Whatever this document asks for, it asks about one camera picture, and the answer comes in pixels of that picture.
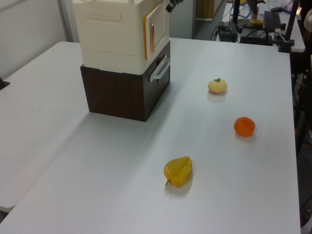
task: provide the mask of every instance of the small yellow fruit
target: small yellow fruit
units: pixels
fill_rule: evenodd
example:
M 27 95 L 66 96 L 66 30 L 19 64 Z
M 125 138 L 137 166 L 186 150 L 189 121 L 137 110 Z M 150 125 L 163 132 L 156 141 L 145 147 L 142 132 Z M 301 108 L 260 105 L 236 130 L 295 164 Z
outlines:
M 223 79 L 214 79 L 209 82 L 208 89 L 211 92 L 221 94 L 226 91 L 226 88 L 228 87 L 227 83 Z
M 168 162 L 164 168 L 167 183 L 170 181 L 175 187 L 182 187 L 191 177 L 192 160 L 185 156 Z

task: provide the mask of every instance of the tangerine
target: tangerine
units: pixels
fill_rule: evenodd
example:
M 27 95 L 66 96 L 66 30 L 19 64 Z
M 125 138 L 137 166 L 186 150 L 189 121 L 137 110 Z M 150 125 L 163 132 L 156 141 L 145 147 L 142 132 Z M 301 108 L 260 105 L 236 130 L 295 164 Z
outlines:
M 242 137 L 250 137 L 254 133 L 255 123 L 248 117 L 241 117 L 235 121 L 234 130 Z

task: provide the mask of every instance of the dark wooden box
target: dark wooden box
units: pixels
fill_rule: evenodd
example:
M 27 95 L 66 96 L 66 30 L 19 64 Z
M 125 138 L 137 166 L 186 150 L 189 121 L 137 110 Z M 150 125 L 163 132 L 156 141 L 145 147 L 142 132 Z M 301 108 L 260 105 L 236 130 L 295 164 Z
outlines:
M 150 82 L 150 75 L 165 55 L 170 58 L 170 42 L 143 75 L 108 72 L 82 65 L 89 111 L 146 121 L 170 83 L 170 67 L 162 78 Z

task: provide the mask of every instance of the toy fruit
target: toy fruit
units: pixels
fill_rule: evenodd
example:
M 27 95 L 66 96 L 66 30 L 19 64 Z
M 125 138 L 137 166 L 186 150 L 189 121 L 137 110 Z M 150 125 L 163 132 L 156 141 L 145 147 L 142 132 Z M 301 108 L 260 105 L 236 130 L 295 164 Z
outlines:
M 238 118 L 234 124 L 234 130 L 242 137 L 250 137 L 254 133 L 255 123 L 247 117 Z
M 222 79 L 214 79 L 209 82 L 208 89 L 211 92 L 221 94 L 226 91 L 226 88 L 228 87 L 227 83 Z
M 175 187 L 182 187 L 191 177 L 192 160 L 190 157 L 180 157 L 168 162 L 164 168 L 167 178 L 166 185 L 171 182 Z

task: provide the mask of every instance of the white handle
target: white handle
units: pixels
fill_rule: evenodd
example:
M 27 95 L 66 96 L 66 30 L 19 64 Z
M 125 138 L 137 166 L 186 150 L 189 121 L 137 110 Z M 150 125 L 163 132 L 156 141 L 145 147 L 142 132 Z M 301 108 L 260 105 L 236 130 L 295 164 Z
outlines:
M 167 58 L 167 56 L 165 55 L 162 61 L 158 64 L 157 68 L 151 74 L 150 82 L 152 82 L 153 79 L 162 78 L 162 76 L 165 74 L 169 66 L 170 66 L 170 58 Z

